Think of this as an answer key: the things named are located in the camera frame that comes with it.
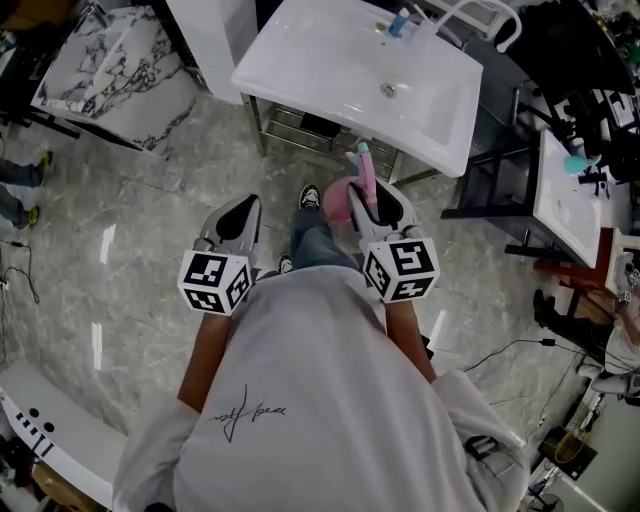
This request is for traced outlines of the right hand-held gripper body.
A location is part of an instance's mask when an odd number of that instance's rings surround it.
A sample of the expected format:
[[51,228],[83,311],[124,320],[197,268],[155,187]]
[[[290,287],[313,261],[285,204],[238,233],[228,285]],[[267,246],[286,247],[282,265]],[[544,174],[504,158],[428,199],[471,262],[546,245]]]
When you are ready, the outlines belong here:
[[434,241],[419,225],[359,227],[360,269],[385,304],[425,298],[440,277]]

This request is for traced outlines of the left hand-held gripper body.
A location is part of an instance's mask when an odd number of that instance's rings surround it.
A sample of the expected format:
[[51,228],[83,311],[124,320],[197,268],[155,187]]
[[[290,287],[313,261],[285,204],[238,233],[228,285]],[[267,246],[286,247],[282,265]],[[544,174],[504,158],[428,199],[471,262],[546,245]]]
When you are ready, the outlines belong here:
[[215,244],[200,235],[186,250],[178,275],[179,291],[192,311],[232,316],[255,284],[257,236]]

